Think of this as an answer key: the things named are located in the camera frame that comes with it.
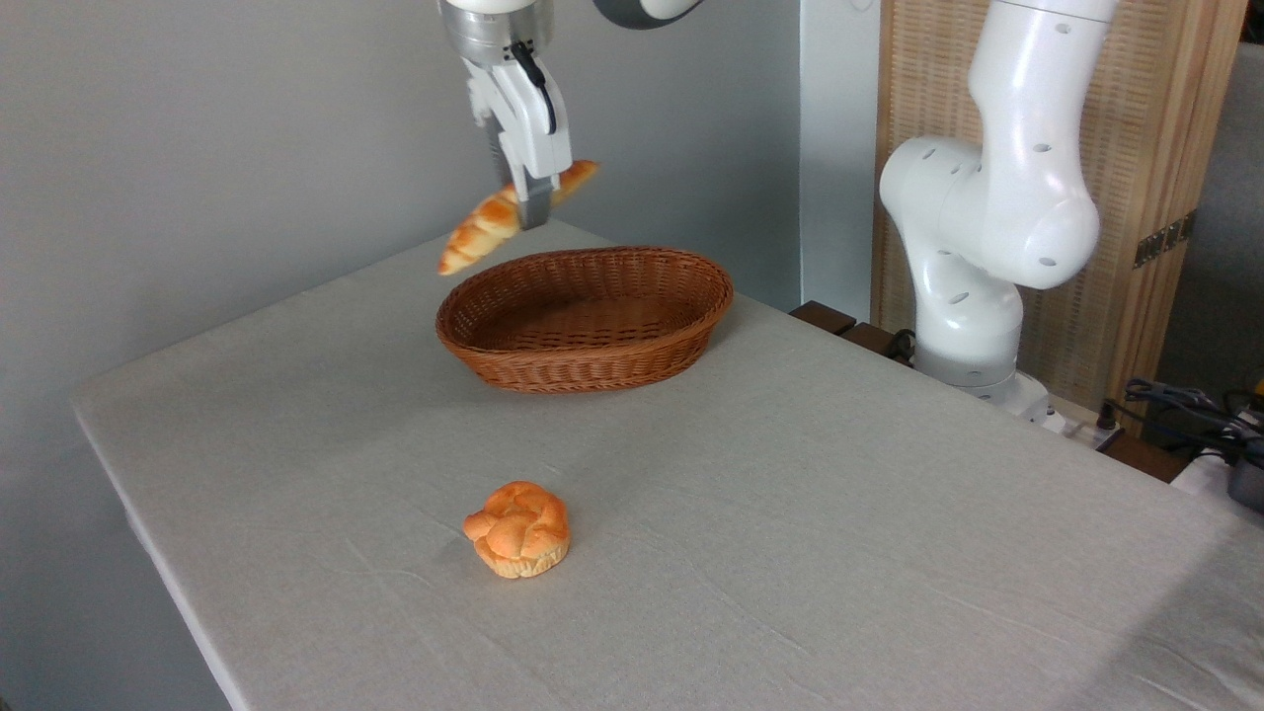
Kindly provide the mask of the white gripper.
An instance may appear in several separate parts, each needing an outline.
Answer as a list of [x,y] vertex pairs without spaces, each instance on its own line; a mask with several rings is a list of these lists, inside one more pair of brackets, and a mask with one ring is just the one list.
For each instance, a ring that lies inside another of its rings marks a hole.
[[556,82],[533,54],[482,66],[464,59],[477,125],[489,144],[497,185],[511,185],[520,229],[550,219],[555,175],[573,166],[566,108]]

